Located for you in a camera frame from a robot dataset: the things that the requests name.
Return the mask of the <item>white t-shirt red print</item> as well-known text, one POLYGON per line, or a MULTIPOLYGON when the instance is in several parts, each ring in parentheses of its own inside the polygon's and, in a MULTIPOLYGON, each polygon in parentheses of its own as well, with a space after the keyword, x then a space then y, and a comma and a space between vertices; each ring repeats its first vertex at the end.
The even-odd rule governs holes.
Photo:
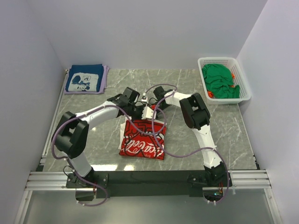
POLYGON ((119 155, 164 160, 166 126, 164 122, 155 120, 135 120, 134 126, 126 120, 120 125, 119 155))

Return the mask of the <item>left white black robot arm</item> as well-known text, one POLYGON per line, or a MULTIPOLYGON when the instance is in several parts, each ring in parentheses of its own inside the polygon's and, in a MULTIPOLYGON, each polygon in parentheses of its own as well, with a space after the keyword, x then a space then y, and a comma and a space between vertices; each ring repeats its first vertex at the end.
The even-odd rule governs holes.
POLYGON ((53 157, 66 160, 83 182, 96 184, 98 178, 84 154, 88 133, 99 124, 125 114, 140 118, 143 108, 136 105, 139 96, 139 92, 127 87, 122 94, 111 97, 88 111, 64 113, 52 137, 53 157))

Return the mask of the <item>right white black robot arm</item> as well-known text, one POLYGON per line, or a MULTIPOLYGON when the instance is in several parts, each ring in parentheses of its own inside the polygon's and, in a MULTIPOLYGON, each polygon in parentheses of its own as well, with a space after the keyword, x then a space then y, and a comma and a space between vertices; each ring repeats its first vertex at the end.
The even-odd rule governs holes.
POLYGON ((227 181, 229 187, 229 172, 223 157, 219 154, 214 143, 211 127, 210 127, 210 112, 207 109, 201 95, 199 93, 183 94, 177 92, 177 86, 169 84, 174 87, 173 90, 164 90, 164 84, 156 84, 154 88, 154 95, 158 102, 155 105, 154 112, 163 106, 177 106, 181 109, 185 124, 193 131, 199 144, 199 149, 185 155, 175 155, 165 149, 163 150, 167 155, 175 158, 185 158, 201 152, 204 159, 204 169, 206 172, 206 181, 209 186, 219 185, 224 180, 227 181))

